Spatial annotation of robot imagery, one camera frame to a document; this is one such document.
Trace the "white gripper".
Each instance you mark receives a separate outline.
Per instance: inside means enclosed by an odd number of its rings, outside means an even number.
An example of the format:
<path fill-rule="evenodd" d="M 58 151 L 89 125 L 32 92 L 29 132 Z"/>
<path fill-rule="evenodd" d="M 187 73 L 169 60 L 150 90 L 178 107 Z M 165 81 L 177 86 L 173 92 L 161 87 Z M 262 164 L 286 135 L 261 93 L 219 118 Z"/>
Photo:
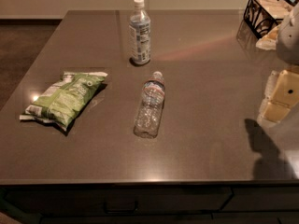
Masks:
<path fill-rule="evenodd" d="M 299 65 L 289 64 L 279 73 L 271 100 L 279 105 L 265 101 L 262 104 L 261 116 L 268 121 L 279 123 L 291 111 L 289 107 L 299 103 Z"/>

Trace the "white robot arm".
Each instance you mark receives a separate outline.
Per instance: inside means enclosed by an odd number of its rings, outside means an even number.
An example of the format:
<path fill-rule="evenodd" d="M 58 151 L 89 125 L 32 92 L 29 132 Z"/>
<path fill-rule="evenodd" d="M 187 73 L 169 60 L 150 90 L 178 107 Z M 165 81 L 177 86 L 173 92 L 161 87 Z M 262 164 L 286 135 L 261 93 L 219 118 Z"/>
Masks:
<path fill-rule="evenodd" d="M 299 4 L 278 28 L 276 52 L 290 67 L 273 71 L 267 80 L 258 116 L 262 126 L 280 123 L 299 103 Z"/>

